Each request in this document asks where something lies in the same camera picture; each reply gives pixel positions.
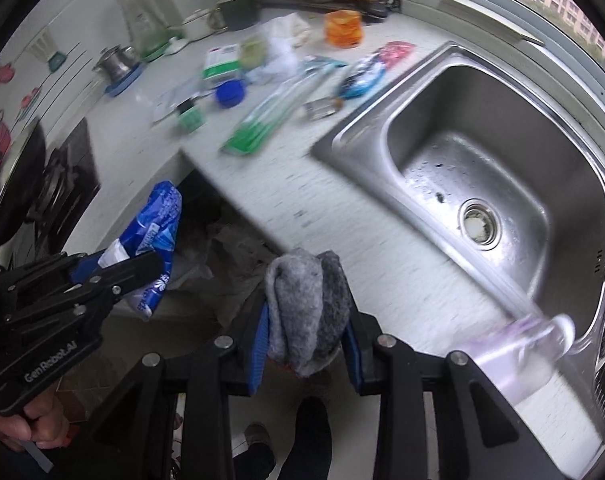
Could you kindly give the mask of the left hand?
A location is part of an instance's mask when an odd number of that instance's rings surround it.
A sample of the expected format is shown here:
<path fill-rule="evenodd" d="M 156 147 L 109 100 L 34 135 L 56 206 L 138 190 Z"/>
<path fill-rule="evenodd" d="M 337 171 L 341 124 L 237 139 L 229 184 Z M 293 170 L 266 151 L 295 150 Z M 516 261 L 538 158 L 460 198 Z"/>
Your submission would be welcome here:
<path fill-rule="evenodd" d="M 23 415 L 0 415 L 0 441 L 14 451 L 21 451 L 22 441 L 38 448 L 60 448 L 69 429 L 64 408 L 56 396 L 56 385 L 47 388 L 24 407 Z"/>

